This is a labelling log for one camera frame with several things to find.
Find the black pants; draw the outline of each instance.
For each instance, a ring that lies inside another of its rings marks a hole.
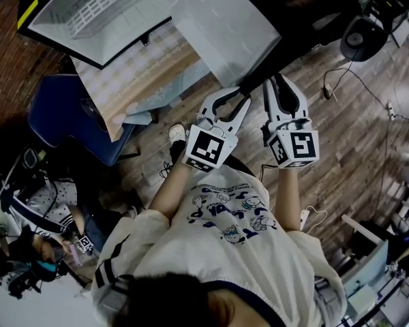
[[[176,142],[173,143],[172,147],[170,148],[171,161],[173,165],[178,160],[180,154],[182,154],[182,151],[185,148],[185,145],[186,145],[186,142],[184,140],[177,140]],[[226,166],[229,166],[230,168],[233,168],[234,170],[238,170],[238,171],[247,173],[250,176],[254,176],[252,171],[250,171],[246,165],[240,162],[233,155],[229,155],[229,157],[225,160],[223,164]]]

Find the shirt sleeve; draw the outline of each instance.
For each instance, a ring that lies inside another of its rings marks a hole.
[[[320,309],[324,325],[338,325],[347,310],[346,293],[341,279],[324,256],[320,241],[304,232],[288,232],[288,236],[314,269],[314,300]]]
[[[146,210],[135,219],[120,219],[100,254],[91,287],[92,296],[118,276],[132,274],[145,254],[169,228],[169,220],[155,210]]]

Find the chair leg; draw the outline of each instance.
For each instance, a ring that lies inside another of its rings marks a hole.
[[[133,154],[120,155],[120,156],[118,156],[117,161],[131,159],[133,157],[137,157],[137,156],[140,156],[140,155],[141,155],[140,151],[138,151],[137,153],[133,153]]]

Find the desk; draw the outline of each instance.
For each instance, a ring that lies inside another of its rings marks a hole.
[[[147,46],[134,44],[103,70],[72,60],[112,141],[121,135],[122,123],[168,105],[210,72],[172,22],[150,33]]]

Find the checkered tablecloth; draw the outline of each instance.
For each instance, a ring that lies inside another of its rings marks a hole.
[[[72,60],[112,141],[127,115],[162,106],[172,79],[202,62],[171,21],[150,33],[147,46],[137,42],[103,70]]]

